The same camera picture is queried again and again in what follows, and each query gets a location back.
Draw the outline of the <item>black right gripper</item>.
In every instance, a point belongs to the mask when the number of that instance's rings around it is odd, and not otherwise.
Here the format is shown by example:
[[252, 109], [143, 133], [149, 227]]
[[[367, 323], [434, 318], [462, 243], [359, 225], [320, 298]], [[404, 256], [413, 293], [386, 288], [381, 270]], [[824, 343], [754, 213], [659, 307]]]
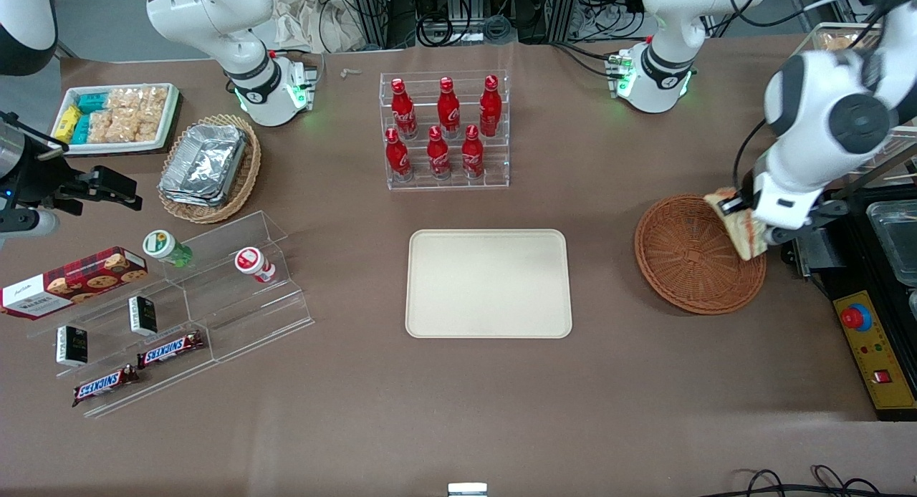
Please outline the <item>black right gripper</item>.
[[92, 186], [73, 189], [71, 197], [60, 190], [68, 183], [76, 183], [81, 172], [73, 170], [61, 155], [40, 160], [49, 153], [42, 141], [26, 134], [3, 134], [1, 193], [5, 203], [21, 207], [45, 207], [81, 216], [81, 201], [109, 201], [134, 212], [142, 210], [142, 198], [137, 196], [137, 183], [133, 178], [105, 166], [92, 168]]

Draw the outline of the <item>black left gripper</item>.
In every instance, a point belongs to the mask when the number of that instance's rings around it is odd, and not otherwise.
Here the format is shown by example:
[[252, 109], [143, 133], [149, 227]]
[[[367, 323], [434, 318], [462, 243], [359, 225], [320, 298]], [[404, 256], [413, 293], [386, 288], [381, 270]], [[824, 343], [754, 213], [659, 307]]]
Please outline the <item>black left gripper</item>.
[[754, 189], [756, 168], [750, 168], [740, 180], [738, 193], [718, 194], [718, 213], [721, 218], [727, 218], [736, 213], [754, 210], [757, 206], [757, 193]]

